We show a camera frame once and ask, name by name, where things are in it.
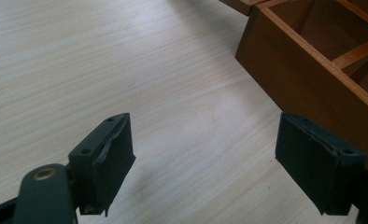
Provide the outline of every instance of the clamp jaw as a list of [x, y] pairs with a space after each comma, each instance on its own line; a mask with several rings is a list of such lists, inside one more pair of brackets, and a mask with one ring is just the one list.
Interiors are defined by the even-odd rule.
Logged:
[[276, 158], [321, 214], [346, 216], [354, 204], [357, 223], [368, 223], [364, 152], [311, 120], [282, 113]]
[[69, 163], [28, 173], [19, 196], [0, 204], [0, 223], [78, 223], [82, 215], [107, 216], [135, 156], [129, 114], [104, 120], [68, 155]]

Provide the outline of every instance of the black plastic part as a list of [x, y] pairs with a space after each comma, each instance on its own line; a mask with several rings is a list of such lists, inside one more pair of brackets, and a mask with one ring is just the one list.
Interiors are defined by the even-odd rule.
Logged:
[[348, 214], [366, 162], [362, 151], [311, 120], [283, 113], [276, 158], [321, 214]]
[[51, 164], [33, 170], [21, 182], [13, 223], [77, 223], [70, 194], [63, 165]]
[[71, 151], [69, 160], [80, 213], [107, 215], [135, 160], [129, 114], [103, 121]]
[[353, 204], [359, 208], [357, 224], [368, 224], [368, 171], [364, 170], [361, 178], [353, 185]]
[[17, 198], [0, 204], [0, 224], [12, 223]]

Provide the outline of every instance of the light wood grain surface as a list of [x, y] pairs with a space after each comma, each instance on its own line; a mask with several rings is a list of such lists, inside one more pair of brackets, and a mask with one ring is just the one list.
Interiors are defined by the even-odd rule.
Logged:
[[217, 0], [0, 0], [0, 203], [130, 112], [137, 160], [79, 223], [354, 223], [276, 162], [280, 110], [234, 59], [246, 21]]

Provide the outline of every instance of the brown wooden drawer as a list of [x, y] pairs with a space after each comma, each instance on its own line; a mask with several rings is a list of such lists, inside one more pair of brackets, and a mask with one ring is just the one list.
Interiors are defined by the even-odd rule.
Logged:
[[286, 112], [368, 153], [368, 14], [347, 0], [251, 9], [236, 59]]
[[220, 0], [223, 4], [235, 9], [236, 11], [249, 16], [251, 9], [262, 2], [268, 0]]

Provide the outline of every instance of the wood grain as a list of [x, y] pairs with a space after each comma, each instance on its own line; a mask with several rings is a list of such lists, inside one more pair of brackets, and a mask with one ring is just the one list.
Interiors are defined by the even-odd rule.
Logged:
[[130, 112], [134, 167], [108, 217], [79, 223], [354, 223], [276, 162], [280, 110], [234, 58], [246, 19], [212, 0], [0, 0], [0, 203]]
[[333, 60], [333, 64], [352, 76], [368, 63], [368, 42], [339, 56]]

